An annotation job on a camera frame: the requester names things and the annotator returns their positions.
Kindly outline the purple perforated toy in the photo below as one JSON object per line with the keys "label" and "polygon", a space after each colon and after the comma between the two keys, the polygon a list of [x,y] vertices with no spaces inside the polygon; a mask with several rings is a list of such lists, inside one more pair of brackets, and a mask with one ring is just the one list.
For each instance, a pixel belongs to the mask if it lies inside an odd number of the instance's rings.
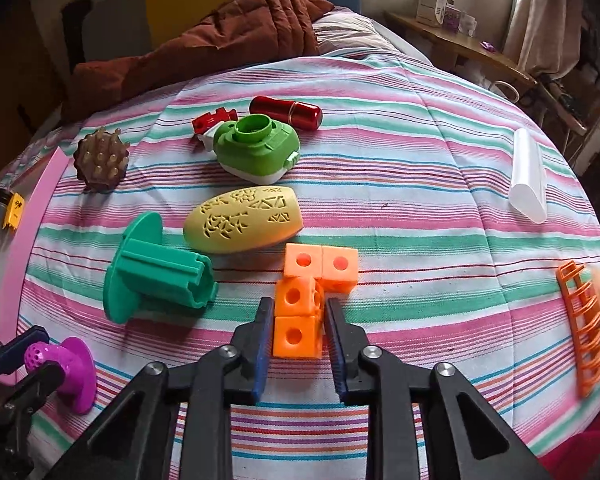
{"label": "purple perforated toy", "polygon": [[87,344],[78,337],[68,337],[60,344],[35,342],[24,352],[23,364],[28,374],[47,362],[55,362],[65,374],[57,394],[68,409],[78,415],[91,411],[96,399],[97,375]]}

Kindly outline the green plastic spool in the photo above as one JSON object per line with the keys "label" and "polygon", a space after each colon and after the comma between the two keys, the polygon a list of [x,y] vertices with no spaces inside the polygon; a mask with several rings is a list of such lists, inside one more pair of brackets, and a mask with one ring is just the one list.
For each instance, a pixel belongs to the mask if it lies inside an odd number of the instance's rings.
{"label": "green plastic spool", "polygon": [[149,211],[124,230],[106,270],[102,304],[109,321],[124,324],[142,311],[197,312],[218,290],[210,258],[163,244],[162,218]]}

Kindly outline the yellow perforated egg case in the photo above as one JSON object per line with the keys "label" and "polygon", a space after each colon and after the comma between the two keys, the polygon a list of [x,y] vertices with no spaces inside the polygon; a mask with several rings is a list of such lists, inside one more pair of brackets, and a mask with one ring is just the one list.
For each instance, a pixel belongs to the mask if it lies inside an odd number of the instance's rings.
{"label": "yellow perforated egg case", "polygon": [[209,198],[187,216],[183,235],[195,252],[222,255],[276,245],[302,228],[294,190],[262,185]]}

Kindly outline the pink-rimmed white tray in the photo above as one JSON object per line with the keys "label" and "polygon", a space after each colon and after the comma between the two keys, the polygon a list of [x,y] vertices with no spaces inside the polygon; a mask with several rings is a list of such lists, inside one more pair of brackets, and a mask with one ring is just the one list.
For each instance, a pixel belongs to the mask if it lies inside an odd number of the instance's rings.
{"label": "pink-rimmed white tray", "polygon": [[0,341],[16,336],[20,296],[36,233],[54,189],[69,165],[59,148],[44,156],[8,189],[26,203],[18,229],[0,229]]}

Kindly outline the orange plastic rack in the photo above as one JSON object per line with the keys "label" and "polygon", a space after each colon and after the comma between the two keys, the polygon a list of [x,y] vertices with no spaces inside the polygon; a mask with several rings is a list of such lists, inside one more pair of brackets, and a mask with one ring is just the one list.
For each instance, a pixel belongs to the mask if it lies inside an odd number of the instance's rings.
{"label": "orange plastic rack", "polygon": [[568,260],[558,266],[556,281],[562,293],[576,360],[577,393],[585,399],[600,384],[600,300],[585,266]]}

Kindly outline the brown bristle massage brush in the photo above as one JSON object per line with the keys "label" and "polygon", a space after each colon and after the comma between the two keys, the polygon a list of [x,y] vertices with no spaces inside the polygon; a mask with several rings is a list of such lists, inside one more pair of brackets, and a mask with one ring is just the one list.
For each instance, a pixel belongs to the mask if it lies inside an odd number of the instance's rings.
{"label": "brown bristle massage brush", "polygon": [[106,193],[118,186],[129,165],[129,146],[119,128],[108,132],[100,127],[84,136],[73,153],[73,166],[87,192]]}

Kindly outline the striped bed cover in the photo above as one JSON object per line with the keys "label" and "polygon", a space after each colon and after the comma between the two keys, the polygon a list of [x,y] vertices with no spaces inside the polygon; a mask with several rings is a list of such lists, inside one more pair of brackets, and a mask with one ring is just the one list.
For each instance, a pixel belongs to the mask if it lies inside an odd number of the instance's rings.
{"label": "striped bed cover", "polygon": [[[310,102],[324,119],[301,137],[294,190],[303,228],[288,243],[212,257],[218,294],[186,315],[146,312],[124,324],[102,307],[122,234],[160,214],[163,244],[186,249],[187,216],[249,188],[193,138],[218,106],[246,114],[259,94]],[[577,393],[576,360],[556,269],[600,263],[600,225],[554,143],[516,105],[427,62],[386,49],[344,49],[253,66],[149,93],[30,145],[12,183],[55,148],[98,127],[121,130],[130,164],[109,194],[87,194],[68,168],[36,234],[19,324],[93,353],[100,412],[150,361],[189,362],[227,342],[288,270],[289,296],[336,296],[347,319],[406,362],[456,364],[537,453],[600,411],[600,385]],[[526,128],[546,173],[547,218],[509,203],[514,133]]]}

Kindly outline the white translucent tube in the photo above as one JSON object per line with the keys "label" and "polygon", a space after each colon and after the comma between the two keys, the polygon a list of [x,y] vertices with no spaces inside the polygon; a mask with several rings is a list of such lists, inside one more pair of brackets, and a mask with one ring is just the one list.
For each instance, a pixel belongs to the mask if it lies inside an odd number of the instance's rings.
{"label": "white translucent tube", "polygon": [[539,145],[526,128],[516,130],[508,201],[516,211],[536,224],[547,218],[545,179]]}

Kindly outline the red puzzle piece toy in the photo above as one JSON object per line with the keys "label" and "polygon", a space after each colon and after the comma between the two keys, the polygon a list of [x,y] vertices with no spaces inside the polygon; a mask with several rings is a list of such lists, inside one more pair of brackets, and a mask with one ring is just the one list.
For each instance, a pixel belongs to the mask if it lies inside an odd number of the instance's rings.
{"label": "red puzzle piece toy", "polygon": [[222,124],[222,122],[238,121],[236,110],[227,110],[224,107],[217,108],[214,112],[204,113],[192,120],[192,126],[196,136],[202,136],[204,133]]}

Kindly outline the red cylinder case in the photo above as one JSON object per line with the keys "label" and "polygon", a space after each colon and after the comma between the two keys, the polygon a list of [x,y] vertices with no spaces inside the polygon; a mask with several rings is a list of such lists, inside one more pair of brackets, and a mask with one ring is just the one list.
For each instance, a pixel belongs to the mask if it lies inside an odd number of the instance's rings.
{"label": "red cylinder case", "polygon": [[255,96],[250,104],[251,114],[268,115],[302,131],[316,131],[323,121],[321,107],[293,100],[270,98],[269,96]]}

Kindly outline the wooden side table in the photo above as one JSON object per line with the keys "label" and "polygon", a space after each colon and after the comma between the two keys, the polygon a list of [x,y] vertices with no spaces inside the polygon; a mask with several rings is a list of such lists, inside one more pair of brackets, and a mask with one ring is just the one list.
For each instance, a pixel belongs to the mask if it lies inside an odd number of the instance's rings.
{"label": "wooden side table", "polygon": [[394,32],[401,34],[414,32],[422,39],[428,40],[432,44],[430,61],[442,70],[450,72],[459,58],[466,58],[489,66],[491,70],[504,76],[506,82],[511,82],[522,92],[538,84],[529,74],[518,70],[517,65],[504,54],[486,50],[478,39],[459,32],[450,32],[441,27],[422,24],[416,21],[416,18],[407,18],[394,12],[385,11],[384,19]]}

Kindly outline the patterned curtain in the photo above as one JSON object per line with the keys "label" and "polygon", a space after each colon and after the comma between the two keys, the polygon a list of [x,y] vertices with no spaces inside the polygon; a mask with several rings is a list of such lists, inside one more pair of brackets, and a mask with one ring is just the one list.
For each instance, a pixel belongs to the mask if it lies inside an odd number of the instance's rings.
{"label": "patterned curtain", "polygon": [[559,79],[580,58],[583,0],[515,0],[503,53],[523,72]]}

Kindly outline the purple small box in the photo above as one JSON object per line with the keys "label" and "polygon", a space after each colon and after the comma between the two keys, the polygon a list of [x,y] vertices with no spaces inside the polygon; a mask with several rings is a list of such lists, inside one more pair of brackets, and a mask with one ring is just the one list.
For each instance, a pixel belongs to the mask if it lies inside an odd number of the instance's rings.
{"label": "purple small box", "polygon": [[444,8],[442,28],[456,34],[460,29],[460,19],[462,18],[463,12],[457,9],[452,4],[447,4]]}

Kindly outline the brown quilted blanket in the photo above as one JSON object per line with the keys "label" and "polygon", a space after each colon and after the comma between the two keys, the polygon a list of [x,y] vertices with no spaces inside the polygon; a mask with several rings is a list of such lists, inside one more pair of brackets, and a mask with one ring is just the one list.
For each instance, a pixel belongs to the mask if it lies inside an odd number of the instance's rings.
{"label": "brown quilted blanket", "polygon": [[61,110],[77,122],[169,84],[298,56],[317,55],[313,23],[329,0],[230,0],[194,27],[140,56],[76,66]]}

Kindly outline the white carton box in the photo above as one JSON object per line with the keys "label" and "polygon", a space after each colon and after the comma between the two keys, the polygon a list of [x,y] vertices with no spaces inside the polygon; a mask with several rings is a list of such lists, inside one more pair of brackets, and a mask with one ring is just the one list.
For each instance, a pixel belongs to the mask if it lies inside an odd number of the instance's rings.
{"label": "white carton box", "polygon": [[444,19],[446,0],[418,0],[416,21],[422,24],[440,27]]}

